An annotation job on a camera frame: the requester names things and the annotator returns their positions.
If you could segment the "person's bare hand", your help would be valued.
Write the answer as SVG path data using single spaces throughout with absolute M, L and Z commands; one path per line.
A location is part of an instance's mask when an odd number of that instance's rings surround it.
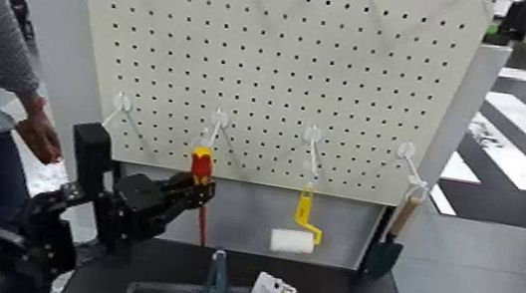
M 35 157 L 43 164 L 57 163 L 62 158 L 62 149 L 58 135 L 45 113 L 46 101 L 35 93 L 20 94 L 26 119 L 19 121 L 16 131 Z

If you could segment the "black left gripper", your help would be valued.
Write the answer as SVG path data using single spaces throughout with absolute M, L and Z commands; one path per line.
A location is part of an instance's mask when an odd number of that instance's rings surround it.
M 176 172 L 166 179 L 143 173 L 115 183 L 113 207 L 108 214 L 108 245 L 121 241 L 147 241 L 166 231 L 165 214 L 180 215 L 198 209 L 215 196 L 215 182 L 196 183 L 191 172 Z

